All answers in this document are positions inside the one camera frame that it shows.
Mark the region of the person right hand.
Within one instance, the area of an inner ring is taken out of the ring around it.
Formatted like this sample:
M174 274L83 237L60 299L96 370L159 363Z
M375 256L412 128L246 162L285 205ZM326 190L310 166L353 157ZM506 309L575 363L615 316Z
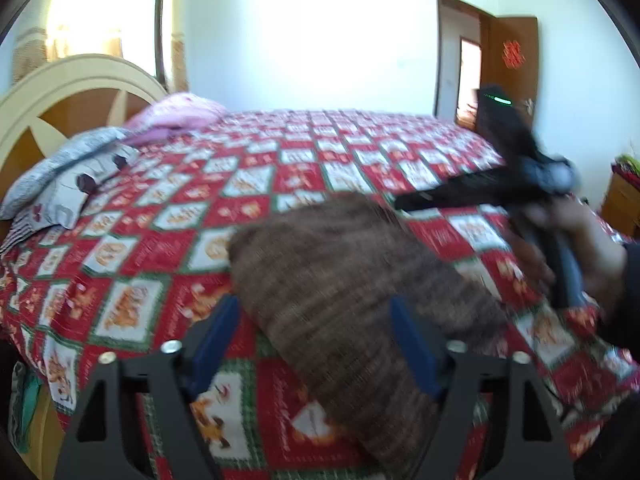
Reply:
M608 318L624 293L628 260L626 248L606 234L596 214L574 197L557 198L547 205L530 205L525 215L544 229L562 231L570 242L588 296L600 307L600 318ZM504 238L531 288L548 292L555 275L542 252L513 230Z

